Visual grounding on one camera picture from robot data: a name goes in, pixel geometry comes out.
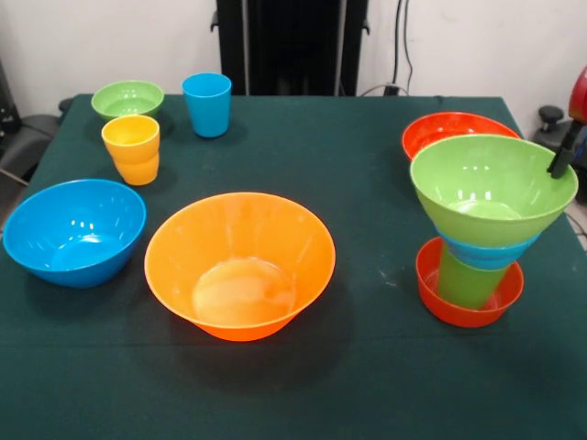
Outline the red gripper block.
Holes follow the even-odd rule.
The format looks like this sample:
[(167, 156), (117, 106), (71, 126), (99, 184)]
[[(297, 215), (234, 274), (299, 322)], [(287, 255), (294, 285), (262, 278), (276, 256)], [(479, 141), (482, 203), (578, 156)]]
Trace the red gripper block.
[(577, 138), (581, 133), (581, 122), (585, 122), (587, 116), (587, 67), (582, 69), (572, 88), (568, 114), (573, 120), (547, 169), (553, 179), (560, 179), (578, 154)]

